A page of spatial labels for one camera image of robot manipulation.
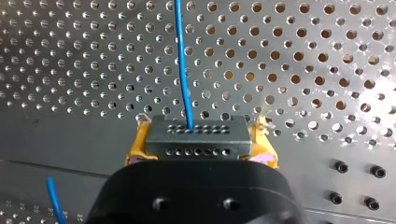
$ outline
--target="blue cable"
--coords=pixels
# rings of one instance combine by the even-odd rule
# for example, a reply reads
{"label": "blue cable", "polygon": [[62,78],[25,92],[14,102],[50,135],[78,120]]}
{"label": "blue cable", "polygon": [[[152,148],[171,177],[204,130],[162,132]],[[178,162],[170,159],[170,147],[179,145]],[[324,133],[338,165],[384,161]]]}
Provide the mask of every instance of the blue cable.
{"label": "blue cable", "polygon": [[50,177],[47,179],[46,183],[56,220],[59,224],[66,224],[66,221],[64,220],[64,214],[62,213],[62,207],[58,199],[58,194],[56,193],[55,182],[53,181],[52,177]]}
{"label": "blue cable", "polygon": [[184,56],[184,37],[183,37],[183,14],[181,11],[181,0],[175,0],[175,16],[177,28],[177,46],[178,46],[178,70],[180,73],[181,95],[183,96],[184,108],[186,111],[187,128],[194,128],[194,120],[192,117],[191,101],[189,96],[189,87],[186,77],[186,59]]}

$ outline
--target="yellow clip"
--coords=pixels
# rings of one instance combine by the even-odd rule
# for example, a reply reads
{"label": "yellow clip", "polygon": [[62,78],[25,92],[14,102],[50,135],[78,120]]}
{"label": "yellow clip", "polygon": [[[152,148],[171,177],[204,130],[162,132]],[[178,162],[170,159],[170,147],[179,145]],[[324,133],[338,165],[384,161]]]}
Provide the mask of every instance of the yellow clip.
{"label": "yellow clip", "polygon": [[254,158],[261,154],[270,154],[273,155],[275,159],[273,161],[268,161],[268,166],[275,169],[277,168],[278,156],[266,136],[268,134],[268,126],[269,124],[263,115],[260,115],[257,118],[256,123],[248,126],[248,131],[252,141],[252,151],[251,155],[245,158],[245,160],[249,160],[250,158]]}
{"label": "yellow clip", "polygon": [[132,157],[144,158],[146,160],[158,160],[156,156],[146,155],[146,138],[149,134],[149,126],[151,119],[146,114],[142,114],[145,120],[139,121],[137,126],[137,134],[131,151],[126,156],[125,165],[129,165]]}

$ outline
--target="perforated metal sheet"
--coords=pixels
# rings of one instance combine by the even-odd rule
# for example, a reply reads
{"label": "perforated metal sheet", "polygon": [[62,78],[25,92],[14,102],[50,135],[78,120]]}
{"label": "perforated metal sheet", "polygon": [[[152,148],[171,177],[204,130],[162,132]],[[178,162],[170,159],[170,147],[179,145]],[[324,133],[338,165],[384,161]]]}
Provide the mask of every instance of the perforated metal sheet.
{"label": "perforated metal sheet", "polygon": [[[183,119],[172,2],[1,3],[4,160],[110,175],[138,113]],[[396,2],[184,4],[195,118],[267,115],[303,207],[324,220],[395,221]],[[338,160],[346,174],[331,168]],[[374,164],[388,175],[370,175]],[[330,191],[343,203],[326,200]],[[364,206],[367,196],[379,210]]]}

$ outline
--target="stainless steel plate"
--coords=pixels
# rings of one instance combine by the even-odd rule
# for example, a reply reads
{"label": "stainless steel plate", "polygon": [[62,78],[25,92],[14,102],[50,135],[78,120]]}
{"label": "stainless steel plate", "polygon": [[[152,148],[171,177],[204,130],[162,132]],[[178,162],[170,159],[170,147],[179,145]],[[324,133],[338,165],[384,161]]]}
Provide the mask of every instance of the stainless steel plate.
{"label": "stainless steel plate", "polygon": [[[183,119],[172,1],[1,3],[4,161],[110,175],[138,113]],[[183,3],[195,118],[265,114],[304,208],[329,221],[396,221],[396,2]],[[336,161],[349,171],[336,172]],[[387,176],[371,175],[373,165]],[[332,191],[341,204],[326,199]],[[364,205],[368,196],[379,210]]]}

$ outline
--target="black plastic part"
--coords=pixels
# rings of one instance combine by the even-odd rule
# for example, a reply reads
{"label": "black plastic part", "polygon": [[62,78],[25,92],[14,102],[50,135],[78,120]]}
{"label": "black plastic part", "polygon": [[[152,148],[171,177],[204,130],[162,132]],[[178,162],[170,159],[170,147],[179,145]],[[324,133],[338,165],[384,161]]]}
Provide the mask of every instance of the black plastic part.
{"label": "black plastic part", "polygon": [[371,168],[371,173],[376,177],[376,178],[384,178],[385,175],[387,175],[387,171],[382,168],[381,166],[373,166]]}
{"label": "black plastic part", "polygon": [[379,209],[379,203],[378,203],[378,201],[377,201],[376,199],[374,199],[374,198],[368,197],[368,198],[366,198],[366,200],[364,200],[364,202],[366,203],[367,207],[368,207],[370,210],[375,211],[375,210],[378,210],[378,209]]}
{"label": "black plastic part", "polygon": [[343,202],[343,197],[339,193],[333,192],[330,194],[330,201],[333,204],[340,204]]}
{"label": "black plastic part", "polygon": [[251,161],[142,161],[103,186],[87,224],[303,223],[289,184]]}
{"label": "black plastic part", "polygon": [[348,165],[346,163],[344,163],[343,161],[336,162],[334,167],[340,174],[346,173],[349,169]]}

